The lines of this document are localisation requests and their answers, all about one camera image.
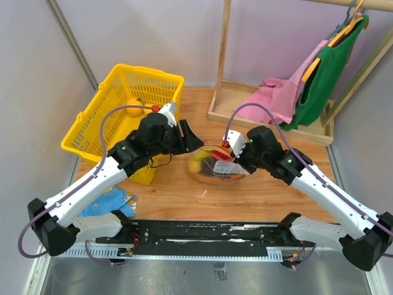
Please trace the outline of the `yellow banana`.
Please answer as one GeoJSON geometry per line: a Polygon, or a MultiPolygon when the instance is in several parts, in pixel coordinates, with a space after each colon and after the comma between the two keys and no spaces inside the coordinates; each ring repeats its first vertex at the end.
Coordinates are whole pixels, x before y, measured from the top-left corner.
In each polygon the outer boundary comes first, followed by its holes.
{"type": "Polygon", "coordinates": [[[200,161],[211,156],[211,149],[198,149],[192,153],[191,159],[200,161]]]}

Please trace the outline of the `yellow apple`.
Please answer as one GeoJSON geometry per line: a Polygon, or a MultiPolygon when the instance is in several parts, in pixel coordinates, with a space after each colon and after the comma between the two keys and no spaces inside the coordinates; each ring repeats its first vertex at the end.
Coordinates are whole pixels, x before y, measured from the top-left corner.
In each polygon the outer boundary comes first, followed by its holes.
{"type": "Polygon", "coordinates": [[[191,173],[200,173],[202,170],[202,160],[200,159],[189,159],[187,168],[191,173]]]}

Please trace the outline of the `dark red grape bunch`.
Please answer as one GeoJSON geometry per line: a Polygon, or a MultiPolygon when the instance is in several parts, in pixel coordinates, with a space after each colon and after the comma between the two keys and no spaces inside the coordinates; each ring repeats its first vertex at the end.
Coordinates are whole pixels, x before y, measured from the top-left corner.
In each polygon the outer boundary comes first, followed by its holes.
{"type": "Polygon", "coordinates": [[[224,164],[226,161],[217,160],[213,157],[207,157],[201,160],[201,171],[199,172],[200,175],[207,176],[207,177],[216,177],[220,178],[221,180],[230,179],[232,175],[228,173],[221,173],[221,172],[214,172],[214,167],[216,163],[224,164]]]}

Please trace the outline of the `red chili pepper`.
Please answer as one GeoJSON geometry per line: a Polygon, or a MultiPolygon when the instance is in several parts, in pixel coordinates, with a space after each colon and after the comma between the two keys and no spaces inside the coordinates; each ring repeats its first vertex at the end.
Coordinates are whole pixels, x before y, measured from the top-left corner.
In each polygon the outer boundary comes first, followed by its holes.
{"type": "Polygon", "coordinates": [[[226,161],[226,162],[232,161],[232,158],[231,158],[229,155],[224,154],[223,152],[220,152],[220,151],[215,150],[215,149],[213,149],[212,151],[210,151],[209,154],[210,154],[213,158],[215,158],[215,159],[217,159],[217,160],[226,161]]]}

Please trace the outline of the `clear zip top bag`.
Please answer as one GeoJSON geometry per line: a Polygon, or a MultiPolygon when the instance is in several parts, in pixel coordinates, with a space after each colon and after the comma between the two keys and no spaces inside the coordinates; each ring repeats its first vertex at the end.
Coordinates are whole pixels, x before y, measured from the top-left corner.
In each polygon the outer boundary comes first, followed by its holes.
{"type": "MultiPolygon", "coordinates": [[[[225,149],[224,147],[221,147],[221,146],[218,146],[218,145],[207,145],[207,146],[203,146],[200,149],[211,149],[211,150],[215,149],[215,150],[223,152],[224,154],[227,154],[227,155],[229,155],[231,157],[231,151],[230,150],[225,149]]],[[[187,173],[194,179],[193,174],[197,174],[197,173],[189,172],[189,170],[187,168],[188,161],[185,164],[185,168],[186,168],[187,173]]],[[[226,162],[224,164],[219,164],[217,162],[216,166],[214,167],[214,172],[221,172],[221,173],[228,173],[228,174],[242,174],[242,175],[246,175],[246,176],[249,175],[249,173],[245,169],[243,169],[239,164],[234,163],[233,159],[232,159],[232,161],[226,162]]]]}

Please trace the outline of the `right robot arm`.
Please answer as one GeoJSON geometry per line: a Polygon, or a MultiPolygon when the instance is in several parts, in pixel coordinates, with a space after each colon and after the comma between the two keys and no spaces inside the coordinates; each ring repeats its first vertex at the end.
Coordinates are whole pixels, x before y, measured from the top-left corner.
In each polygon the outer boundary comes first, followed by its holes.
{"type": "Polygon", "coordinates": [[[371,271],[386,255],[392,245],[392,214],[379,214],[351,197],[299,150],[283,149],[268,127],[255,127],[246,136],[229,130],[227,140],[233,161],[248,173],[258,169],[269,172],[312,198],[337,220],[337,224],[331,224],[290,213],[279,224],[282,244],[320,244],[343,253],[364,271],[371,271]]]}

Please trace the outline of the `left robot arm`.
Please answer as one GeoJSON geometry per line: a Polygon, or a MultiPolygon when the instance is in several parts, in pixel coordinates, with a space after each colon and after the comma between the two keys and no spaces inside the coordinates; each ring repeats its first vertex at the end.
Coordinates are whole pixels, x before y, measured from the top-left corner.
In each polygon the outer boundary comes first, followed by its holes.
{"type": "Polygon", "coordinates": [[[96,238],[125,243],[131,237],[132,224],[122,211],[89,217],[80,213],[110,187],[148,166],[153,157],[186,154],[203,145],[186,120],[176,122],[171,114],[152,112],[91,172],[44,202],[32,200],[28,204],[28,226],[51,256],[66,252],[76,242],[96,238]]]}

